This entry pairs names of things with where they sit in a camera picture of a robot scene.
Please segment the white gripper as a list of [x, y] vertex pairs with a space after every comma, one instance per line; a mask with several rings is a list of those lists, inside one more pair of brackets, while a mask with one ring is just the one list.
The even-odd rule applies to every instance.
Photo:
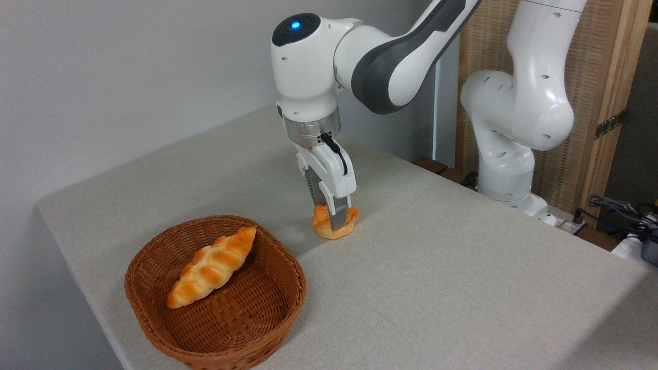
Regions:
[[326, 205], [332, 230], [347, 225], [351, 194], [356, 190], [352, 162], [347, 152], [334, 140], [320, 140], [320, 144], [298, 150], [298, 166], [305, 176], [314, 204]]

